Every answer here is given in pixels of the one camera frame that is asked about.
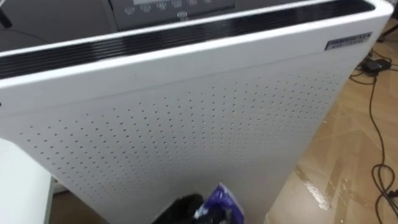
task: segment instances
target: control panel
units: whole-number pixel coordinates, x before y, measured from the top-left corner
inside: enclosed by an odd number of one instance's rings
[[[110,0],[119,30],[190,17],[234,7],[234,0]]]

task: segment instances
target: perforated panel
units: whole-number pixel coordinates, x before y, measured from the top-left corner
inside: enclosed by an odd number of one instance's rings
[[[150,223],[175,198],[206,195],[219,181],[248,223],[260,223],[274,196],[256,192],[279,191],[352,66],[304,62],[294,71],[267,73],[279,62],[74,103],[2,127],[112,223]]]

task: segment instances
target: plastic bag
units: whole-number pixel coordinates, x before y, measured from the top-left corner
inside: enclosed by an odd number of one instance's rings
[[[216,213],[218,210],[225,212],[228,224],[244,224],[243,209],[235,199],[234,195],[223,185],[219,184],[211,193],[205,203],[195,212],[195,219],[200,219],[209,214],[212,210]]]

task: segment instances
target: floor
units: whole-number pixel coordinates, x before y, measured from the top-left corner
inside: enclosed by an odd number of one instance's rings
[[[388,37],[398,41],[398,32]],[[398,42],[376,44],[374,50],[398,63]],[[357,77],[370,82],[367,77]],[[387,164],[398,171],[398,72],[382,72],[373,113],[386,145]],[[379,195],[371,168],[381,160],[378,136],[368,114],[371,86],[347,81],[332,109],[291,173],[266,224],[377,223],[374,202]],[[397,223],[385,202],[384,223]],[[50,224],[105,223],[71,193],[54,197]]]

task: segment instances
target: black vent strip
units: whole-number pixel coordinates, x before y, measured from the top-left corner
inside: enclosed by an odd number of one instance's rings
[[[363,0],[336,0],[207,24],[11,55],[0,58],[0,78],[235,37],[306,22],[348,16],[373,9],[373,5]]]

